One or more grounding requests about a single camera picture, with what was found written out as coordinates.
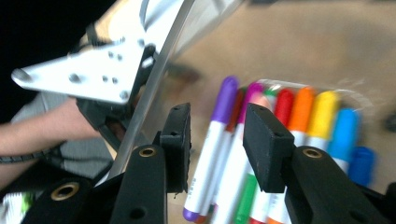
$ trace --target blue marker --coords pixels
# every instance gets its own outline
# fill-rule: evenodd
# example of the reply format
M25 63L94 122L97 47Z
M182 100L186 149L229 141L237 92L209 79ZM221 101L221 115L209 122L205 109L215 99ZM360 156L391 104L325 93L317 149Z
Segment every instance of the blue marker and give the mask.
M372 149L355 147L347 175L353 182L368 187L372 180L374 165L375 153Z
M343 108L338 111L328 152L345 173L356 146L359 122L360 116L355 109Z
M184 204L183 217L188 221L195 221L202 210L218 156L217 149L230 121L237 90L238 79L235 76L229 76L223 80L201 150L201 156Z

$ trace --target person's arm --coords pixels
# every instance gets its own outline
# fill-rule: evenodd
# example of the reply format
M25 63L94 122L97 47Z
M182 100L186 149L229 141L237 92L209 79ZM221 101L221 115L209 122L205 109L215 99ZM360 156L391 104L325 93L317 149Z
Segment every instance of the person's arm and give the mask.
M31 154L66 140L99 137L78 111L75 99L36 117L0 125L0 156ZM0 164L0 189L16 179L35 161Z

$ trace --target gray sleeve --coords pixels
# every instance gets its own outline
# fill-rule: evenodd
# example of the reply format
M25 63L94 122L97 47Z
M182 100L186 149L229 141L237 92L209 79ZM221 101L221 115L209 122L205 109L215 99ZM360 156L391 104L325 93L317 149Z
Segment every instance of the gray sleeve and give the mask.
M43 114L59 106L66 99L67 96L63 94L40 92L30 104L25 105L15 115L11 122ZM112 162L103 138L68 141L62 144L61 152L64 158L62 167L66 171L89 178L96 177Z

